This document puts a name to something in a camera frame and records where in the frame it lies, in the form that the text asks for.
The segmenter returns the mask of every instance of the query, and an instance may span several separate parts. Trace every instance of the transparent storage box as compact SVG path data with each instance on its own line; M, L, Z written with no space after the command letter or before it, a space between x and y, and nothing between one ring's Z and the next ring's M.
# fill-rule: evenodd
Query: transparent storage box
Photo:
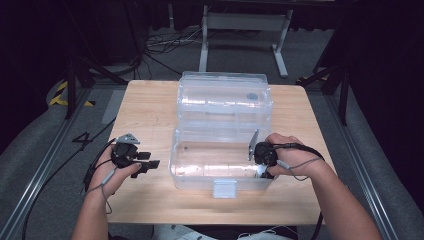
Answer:
M272 106L263 74L184 72L169 163L176 187L224 198L266 189L272 180L256 177L249 145L271 133Z

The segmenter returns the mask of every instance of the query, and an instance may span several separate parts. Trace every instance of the gray carpet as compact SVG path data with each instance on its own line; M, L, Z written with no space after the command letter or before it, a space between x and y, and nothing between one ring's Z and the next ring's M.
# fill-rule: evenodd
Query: gray carpet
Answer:
M322 50L331 37L331 31L290 31L283 47L283 58L289 77L279 77L270 44L273 33L259 33L246 37L230 32L217 33L210 39L208 71L264 73L270 84L294 84L299 77L309 76ZM167 54L152 55L174 70L197 71L200 58L200 44L192 43L179 47ZM121 77L134 79L178 80L181 76L155 61L145 58L139 73L128 73ZM320 83L308 87L308 96L318 123L340 178L353 194L372 214L367 197L353 170L347 145L344 143L337 119L330 112L330 106L320 92L313 89ZM46 96L48 102L57 86ZM88 99L95 101L94 107L83 107L76 115L68 134L59 149L52 171L69 158L81 143L73 143L77 136L88 132L90 138L106 126L116 115L122 99L124 86L117 86L108 79L98 79ZM50 106L49 110L31 123L11 143L0 157L0 226L5 226L23 191L49 150L58 129L64 124L66 107ZM391 169L384 153L375 140L368 124L356 105L353 93L348 104L348 130L352 135L360 156L382 199L386 213L395 229L398 239L424 239L422 213L406 192ZM111 128L108 128L94 142L79 152L43 190L30 216L27 239L69 239L82 203L79 192L82 178L88 164L106 143ZM21 237L18 228L12 239ZM298 227L299 239L309 239L314 226ZM111 224L113 235L130 239L149 239L150 225ZM318 239L329 239L325 226Z

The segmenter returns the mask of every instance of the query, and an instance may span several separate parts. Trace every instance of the metal frame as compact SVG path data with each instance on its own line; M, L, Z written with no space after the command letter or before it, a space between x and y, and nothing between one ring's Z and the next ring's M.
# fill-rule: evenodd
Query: metal frame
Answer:
M355 142L349 132L348 127L344 126L338 116L338 107L335 99L332 96L324 95L326 103L332 113L332 116L337 122L337 128L340 131L346 146L349 150L352 159L352 165L354 172L358 178L359 184L364 191L365 197L370 205L372 214L376 224L380 230L383 239L399 239L393 225L384 209L380 195L377 192L372 180L367 172L367 169L363 163L361 156L355 146Z
M77 108L75 109L74 114L72 114L68 120L64 120L60 126L60 129L55 139L53 140L52 145L41 161L40 166L38 167L34 176L29 181L28 186L26 187L23 195L21 196L21 199L13 210L13 213L9 217L9 220L3 227L0 233L0 239L12 239L18 231L18 228L22 226L23 221L30 210L30 207L35 200L35 197L39 193L41 186L47 179L47 176L56 161L57 154L63 145L64 139L70 131L73 121L84 106L84 103L87 101L90 92L91 89L82 88L78 97Z
M288 77L281 49L293 11L288 10L285 15L259 15L259 14L232 14L212 13L209 7L203 7L202 21L202 50L200 53L199 72L206 72L208 64L208 30L209 29L238 29L238 30L261 30L279 31L278 42L272 45L272 52L282 78Z

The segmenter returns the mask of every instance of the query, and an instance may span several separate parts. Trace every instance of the person's arm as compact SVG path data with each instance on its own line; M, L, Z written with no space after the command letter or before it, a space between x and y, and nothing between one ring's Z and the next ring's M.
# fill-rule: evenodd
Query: person's arm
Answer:
M112 146L109 146L99 158L97 166L108 161L111 152ZM106 200L118 190L128 176L137 172L139 169L139 164L132 164L126 168L119 169L111 161L97 168L82 204L72 239L108 239ZM115 171L114 174L106 184L101 186L101 182L111 171Z
M267 141L272 144L296 142L295 137L271 134ZM280 160L289 166L297 166L317 156L297 149L277 149ZM274 166L268 168L271 175L300 175L311 179L325 223L333 239L381 239L380 233L358 200L341 182L331 167L322 160L309 162L292 172Z

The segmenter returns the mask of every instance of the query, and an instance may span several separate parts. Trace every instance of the wooden table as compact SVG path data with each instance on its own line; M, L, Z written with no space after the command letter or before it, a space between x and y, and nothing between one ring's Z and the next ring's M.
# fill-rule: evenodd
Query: wooden table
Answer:
M132 133L139 151L161 160L159 168L128 178L110 198L111 223L148 224L316 224L320 212L310 180L280 176L267 190L239 191L235 199L214 199L211 191L180 190L168 172L176 127L177 81L131 81L111 138ZM271 85L272 130L298 137L333 167L305 90Z

